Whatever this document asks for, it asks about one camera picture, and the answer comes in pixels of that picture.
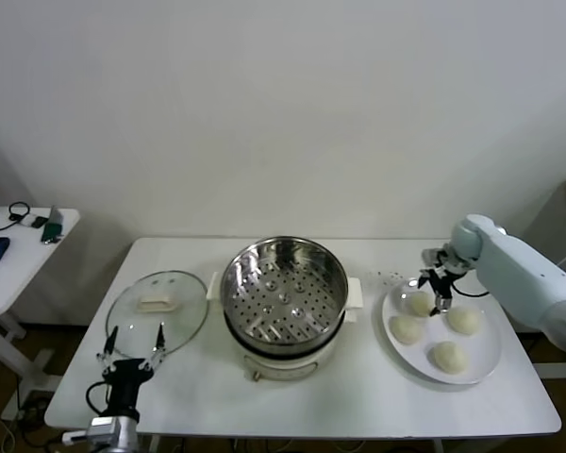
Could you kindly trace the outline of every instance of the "small white table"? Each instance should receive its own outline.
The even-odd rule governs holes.
[[[140,239],[134,243],[55,393],[46,423],[85,428],[93,417],[84,391],[100,380],[95,354],[115,298],[161,270],[192,272],[206,284],[253,239]],[[364,309],[341,328],[331,362],[293,382],[249,379],[212,303],[197,336],[141,387],[139,432],[164,435],[316,439],[473,438],[556,432],[561,422],[507,317],[491,297],[501,360],[479,384],[450,386],[420,377],[380,331],[381,301],[392,273],[416,275],[424,248],[438,240],[317,240],[362,283]],[[466,277],[462,288],[482,287]]]
[[[79,213],[77,210],[59,209],[59,211],[63,216],[64,239],[77,223]],[[31,212],[47,217],[50,209],[34,208]],[[0,227],[9,223],[8,208],[0,207]],[[35,229],[21,225],[0,231],[0,236],[10,238],[10,246],[0,260],[0,324],[8,332],[6,337],[0,335],[0,361],[22,378],[20,398],[25,401],[33,390],[54,392],[60,377],[48,376],[42,371],[53,351],[43,349],[34,361],[30,361],[10,344],[13,338],[23,338],[25,331],[7,311],[60,243],[43,244],[40,242],[42,228]],[[12,420],[16,413],[17,401],[14,395],[5,407],[2,418]]]

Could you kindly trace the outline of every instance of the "white plate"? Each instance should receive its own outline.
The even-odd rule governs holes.
[[[474,384],[492,373],[501,358],[501,342],[494,323],[487,314],[486,301],[470,299],[460,295],[453,295],[453,307],[473,307],[482,312],[480,330],[468,336],[455,332],[446,321],[446,315],[441,314],[428,318],[415,316],[424,325],[424,337],[417,344],[406,345],[398,342],[390,332],[389,322],[393,316],[401,314],[411,315],[408,299],[402,294],[418,291],[409,287],[407,282],[401,283],[386,294],[382,305],[382,321],[384,330],[394,348],[413,368],[430,378],[449,384]],[[429,285],[419,291],[433,295]],[[470,364],[467,370],[456,375],[444,373],[432,360],[431,349],[439,342],[451,341],[459,344],[468,355]]]

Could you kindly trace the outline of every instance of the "table leg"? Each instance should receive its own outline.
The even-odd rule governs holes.
[[[158,453],[159,449],[159,441],[161,440],[161,436],[157,434],[153,434],[151,436],[151,443],[149,444],[149,453]]]
[[[8,313],[4,313],[0,316],[0,326],[5,328],[8,332],[12,332],[14,337],[19,340],[25,338],[25,330],[19,325],[17,320]]]
[[[432,439],[432,444],[434,444],[434,453],[444,453],[441,439]]]
[[[0,325],[7,331],[5,336],[7,342],[10,342],[13,338],[21,339],[25,336],[25,330],[19,326],[15,318],[7,313],[0,316]]]
[[[2,335],[0,335],[0,361],[22,378],[34,377],[36,380],[42,380],[45,377],[38,365],[19,352]]]
[[[15,346],[10,344],[10,335],[14,335],[14,333],[10,332],[6,338],[0,335],[0,361],[21,377],[19,386],[21,404],[25,402],[29,394],[34,390],[54,392],[60,383],[60,377],[48,376],[42,370],[46,363],[50,361],[54,351],[43,349],[36,359],[31,361],[19,352]],[[14,394],[2,412],[2,418],[4,420],[14,420],[17,412],[17,397]]]

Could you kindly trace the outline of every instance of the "white wall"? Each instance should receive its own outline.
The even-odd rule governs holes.
[[[0,202],[85,219],[30,321],[88,322],[142,235],[446,237],[476,211],[561,255],[566,1],[2,0],[0,172]]]

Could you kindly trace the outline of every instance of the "stainless steel steamer basket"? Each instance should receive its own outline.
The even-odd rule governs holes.
[[[279,236],[243,249],[223,274],[225,320],[245,347],[266,357],[306,356],[343,321],[348,279],[322,245]]]

